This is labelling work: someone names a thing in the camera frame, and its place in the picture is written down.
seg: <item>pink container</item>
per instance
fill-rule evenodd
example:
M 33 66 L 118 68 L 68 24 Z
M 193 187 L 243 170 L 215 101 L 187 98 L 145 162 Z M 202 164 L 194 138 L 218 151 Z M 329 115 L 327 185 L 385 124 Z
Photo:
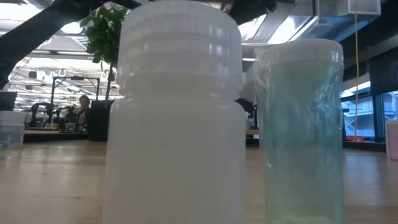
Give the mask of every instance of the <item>pink container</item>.
M 398 121 L 386 121 L 387 157 L 398 159 Z

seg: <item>window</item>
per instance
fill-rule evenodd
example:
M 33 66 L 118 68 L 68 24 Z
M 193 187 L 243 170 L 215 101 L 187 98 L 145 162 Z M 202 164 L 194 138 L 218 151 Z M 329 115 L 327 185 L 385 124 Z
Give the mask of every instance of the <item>window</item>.
M 347 136 L 355 133 L 355 100 L 341 103 L 344 112 L 344 122 Z M 374 138 L 373 99 L 371 96 L 358 99 L 358 130 L 357 136 Z
M 384 122 L 398 120 L 398 91 L 383 94 Z

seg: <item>translucent container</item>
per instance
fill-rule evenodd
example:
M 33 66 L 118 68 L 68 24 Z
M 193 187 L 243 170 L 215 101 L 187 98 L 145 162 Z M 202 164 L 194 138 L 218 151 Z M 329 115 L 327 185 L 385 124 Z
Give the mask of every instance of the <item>translucent container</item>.
M 386 121 L 387 157 L 398 159 L 398 121 Z
M 23 124 L 0 124 L 0 159 L 9 157 L 13 147 L 24 145 Z
M 267 224 L 343 223 L 343 49 L 298 40 L 259 56 Z
M 121 31 L 104 224 L 243 224 L 241 35 L 189 1 L 133 10 Z

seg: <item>yellow cable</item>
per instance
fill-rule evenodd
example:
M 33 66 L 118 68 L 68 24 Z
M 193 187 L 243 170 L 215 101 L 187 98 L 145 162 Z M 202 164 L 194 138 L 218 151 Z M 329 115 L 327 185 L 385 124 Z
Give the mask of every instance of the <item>yellow cable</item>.
M 358 55 L 358 0 L 355 0 L 355 58 L 356 58 L 356 93 L 355 93 L 355 133 L 354 141 L 357 141 L 358 130 L 358 85 L 359 85 L 359 55 Z

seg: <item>red object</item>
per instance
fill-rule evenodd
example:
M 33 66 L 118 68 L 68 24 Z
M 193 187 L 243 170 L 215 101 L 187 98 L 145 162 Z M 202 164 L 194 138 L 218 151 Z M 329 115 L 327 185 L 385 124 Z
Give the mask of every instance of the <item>red object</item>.
M 347 140 L 354 142 L 365 142 L 365 139 L 362 136 L 357 136 L 355 141 L 355 136 L 347 136 Z

